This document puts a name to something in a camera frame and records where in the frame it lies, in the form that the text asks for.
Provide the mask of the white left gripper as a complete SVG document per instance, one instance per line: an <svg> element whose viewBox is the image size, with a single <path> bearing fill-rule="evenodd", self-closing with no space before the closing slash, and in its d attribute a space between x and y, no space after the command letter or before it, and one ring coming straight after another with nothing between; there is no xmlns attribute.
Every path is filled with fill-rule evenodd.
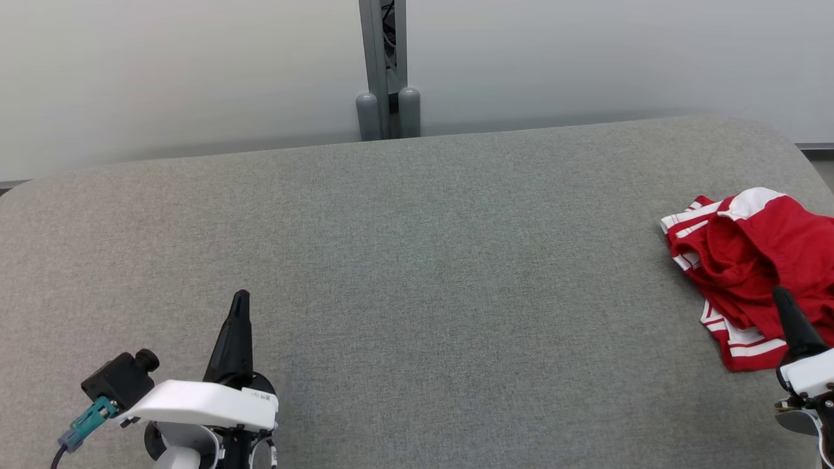
<svg viewBox="0 0 834 469"><path fill-rule="evenodd" d="M269 380L254 374L248 291L233 295L203 381L164 381L122 419L123 427L146 424L144 446L154 467L253 468L265 445L269 467L277 468L280 402Z"/></svg>

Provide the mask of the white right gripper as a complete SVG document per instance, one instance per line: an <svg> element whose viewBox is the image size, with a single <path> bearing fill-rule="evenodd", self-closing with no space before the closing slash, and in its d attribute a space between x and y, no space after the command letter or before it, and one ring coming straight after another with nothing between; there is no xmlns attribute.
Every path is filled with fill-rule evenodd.
<svg viewBox="0 0 834 469"><path fill-rule="evenodd" d="M788 347L788 354L775 369L788 397L775 404L775 415L810 412L817 418L831 418L833 350L787 288L775 286L772 296Z"/></svg>

